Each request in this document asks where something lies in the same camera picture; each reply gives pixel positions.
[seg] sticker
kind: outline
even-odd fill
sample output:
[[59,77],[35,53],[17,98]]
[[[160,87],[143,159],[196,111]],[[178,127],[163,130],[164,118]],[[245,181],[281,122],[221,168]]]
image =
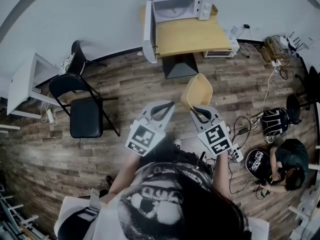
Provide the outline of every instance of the sticker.
[[219,124],[216,127],[213,127],[212,129],[206,131],[205,135],[208,139],[209,145],[226,137],[224,131],[222,130],[222,128]]
[[132,136],[132,140],[140,143],[141,145],[149,148],[150,143],[154,139],[155,133],[150,131],[149,129],[139,125],[138,129],[136,129],[135,133]]
[[260,162],[263,156],[264,153],[262,153],[261,151],[257,151],[255,154],[255,160],[258,160]]
[[144,155],[146,150],[143,147],[138,146],[137,144],[134,144],[130,141],[128,148],[133,150],[134,152],[137,152],[140,155]]
[[261,163],[258,160],[255,160],[251,167],[251,170],[256,171],[259,168],[259,165],[261,165]]
[[216,143],[215,145],[211,146],[211,148],[213,149],[213,151],[218,154],[218,153],[221,153],[227,149],[230,148],[230,145],[229,145],[229,142],[227,139],[219,142],[219,143]]

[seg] person sitting on floor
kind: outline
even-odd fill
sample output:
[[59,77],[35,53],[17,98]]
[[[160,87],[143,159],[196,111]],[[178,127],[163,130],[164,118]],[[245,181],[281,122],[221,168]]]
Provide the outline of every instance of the person sitting on floor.
[[277,185],[267,183],[261,186],[262,188],[279,193],[297,190],[307,178],[309,166],[307,149],[296,138],[287,139],[279,147],[271,148],[270,165],[273,181],[281,180],[278,168],[286,171],[285,178]]

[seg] wooden table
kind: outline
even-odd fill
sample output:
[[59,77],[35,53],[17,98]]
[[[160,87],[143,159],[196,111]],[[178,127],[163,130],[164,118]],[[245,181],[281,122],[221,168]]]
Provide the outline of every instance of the wooden table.
[[[140,9],[142,25],[146,7]],[[158,57],[204,51],[228,50],[231,44],[215,15],[208,20],[186,18],[156,24]]]

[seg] hand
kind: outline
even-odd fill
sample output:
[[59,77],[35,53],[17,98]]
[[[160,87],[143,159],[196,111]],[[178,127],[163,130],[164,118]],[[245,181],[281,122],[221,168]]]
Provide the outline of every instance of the hand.
[[260,185],[260,187],[265,190],[270,190],[270,184],[268,182],[266,182],[264,186]]
[[272,180],[274,182],[277,182],[281,179],[280,173],[278,171],[273,171],[272,172]]

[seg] black folding chair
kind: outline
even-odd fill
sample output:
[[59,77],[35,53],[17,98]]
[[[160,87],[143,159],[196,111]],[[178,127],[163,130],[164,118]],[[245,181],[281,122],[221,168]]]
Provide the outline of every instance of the black folding chair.
[[[70,117],[70,135],[75,139],[98,138],[103,132],[103,116],[111,128],[120,137],[120,134],[103,110],[103,101],[118,100],[118,98],[102,98],[81,76],[65,73],[53,78],[49,90],[55,100]],[[90,97],[76,99],[71,104],[62,105],[59,97],[68,92],[87,91]]]
[[74,54],[74,56],[69,67],[67,68],[67,71],[66,71],[67,73],[74,73],[74,74],[81,75],[85,67],[90,64],[96,64],[103,67],[107,66],[106,64],[103,64],[100,62],[87,60],[80,47],[79,40],[76,40],[73,42],[71,47],[71,53]]

